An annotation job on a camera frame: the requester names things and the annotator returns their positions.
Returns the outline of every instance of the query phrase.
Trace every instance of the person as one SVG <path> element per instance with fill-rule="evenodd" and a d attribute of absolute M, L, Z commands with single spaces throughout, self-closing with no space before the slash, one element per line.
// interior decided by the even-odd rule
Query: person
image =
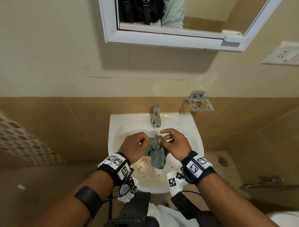
<path fill-rule="evenodd" d="M 161 134 L 168 133 L 158 143 L 166 153 L 182 162 L 192 151 L 187 138 L 175 129 L 164 129 Z M 137 162 L 148 147 L 148 136 L 136 133 L 127 136 L 119 149 L 131 164 Z M 88 179 L 76 186 L 59 202 L 52 205 L 33 224 L 33 227 L 82 227 L 91 216 L 89 209 L 75 197 L 84 186 L 92 188 L 105 201 L 114 187 L 114 180 L 105 171 L 98 170 Z M 226 227 L 278 227 L 265 214 L 255 208 L 237 191 L 228 185 L 219 175 L 211 173 L 200 180 L 197 188 L 222 226 Z"/>

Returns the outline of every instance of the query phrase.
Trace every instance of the faucet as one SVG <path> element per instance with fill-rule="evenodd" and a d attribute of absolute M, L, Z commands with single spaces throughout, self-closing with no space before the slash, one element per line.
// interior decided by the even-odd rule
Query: faucet
<path fill-rule="evenodd" d="M 151 114 L 150 121 L 151 121 L 151 123 L 156 124 L 157 128 L 161 127 L 160 105 L 159 104 L 154 105 L 154 113 Z"/>

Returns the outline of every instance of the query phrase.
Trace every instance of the sink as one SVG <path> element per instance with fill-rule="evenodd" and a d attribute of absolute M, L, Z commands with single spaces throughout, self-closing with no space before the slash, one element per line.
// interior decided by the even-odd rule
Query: sink
<path fill-rule="evenodd" d="M 126 136 L 143 131 L 149 137 L 161 134 L 165 128 L 174 128 L 187 137 L 192 149 L 204 156 L 204 148 L 200 134 L 197 130 L 193 117 L 190 113 L 162 113 L 160 114 L 161 127 L 156 128 L 150 122 L 150 114 L 119 114 L 110 116 L 108 153 L 118 152 Z M 139 180 L 138 190 L 155 194 L 169 192 L 167 173 L 172 171 L 181 172 L 181 163 L 171 154 L 166 157 L 164 169 L 159 170 L 150 164 L 150 157 L 142 157 L 132 165 L 134 172 L 132 177 Z"/>

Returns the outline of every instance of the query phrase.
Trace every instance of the wall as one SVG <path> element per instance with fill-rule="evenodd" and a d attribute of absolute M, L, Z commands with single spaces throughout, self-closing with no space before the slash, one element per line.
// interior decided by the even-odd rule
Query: wall
<path fill-rule="evenodd" d="M 299 185 L 299 107 L 228 149 L 246 184 L 279 175 L 285 185 Z M 255 199 L 299 209 L 299 190 L 249 190 Z"/>
<path fill-rule="evenodd" d="M 185 0 L 185 15 L 226 21 L 238 0 Z"/>
<path fill-rule="evenodd" d="M 299 106 L 299 98 L 210 98 L 210 101 L 216 111 L 193 113 L 205 152 L 230 148 Z M 26 167 L 30 160 L 35 165 L 59 164 L 60 160 L 69 164 L 101 162 L 108 156 L 110 115 L 149 113 L 156 103 L 164 113 L 191 112 L 184 97 L 0 98 L 0 110 L 6 117 L 47 148 L 40 152 L 29 144 L 28 149 L 25 146 L 12 150 L 7 141 L 0 139 L 0 149 L 5 148 L 0 152 L 0 168 Z M 10 136 L 3 137 L 9 143 L 16 142 Z"/>
<path fill-rule="evenodd" d="M 106 44 L 97 0 L 1 0 L 0 96 L 298 97 L 298 67 L 260 64 L 299 41 L 298 12 L 297 0 L 282 1 L 234 53 Z"/>

